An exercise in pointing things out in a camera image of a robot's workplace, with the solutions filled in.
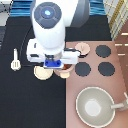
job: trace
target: black table surface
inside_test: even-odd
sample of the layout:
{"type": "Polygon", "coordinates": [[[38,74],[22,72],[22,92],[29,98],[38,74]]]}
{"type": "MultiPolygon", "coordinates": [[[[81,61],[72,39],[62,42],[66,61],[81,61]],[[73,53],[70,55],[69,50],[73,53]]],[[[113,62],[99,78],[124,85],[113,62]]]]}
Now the black table surface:
{"type": "MultiPolygon", "coordinates": [[[[106,16],[100,18],[90,17],[79,29],[67,28],[66,41],[111,41],[106,16]]],[[[9,17],[6,22],[0,50],[0,128],[66,128],[66,80],[55,74],[49,80],[38,80],[34,66],[11,69],[13,49],[20,51],[30,27],[29,17],[9,17]]],[[[33,65],[26,58],[27,42],[32,38],[33,29],[23,45],[23,65],[33,65]]]]}

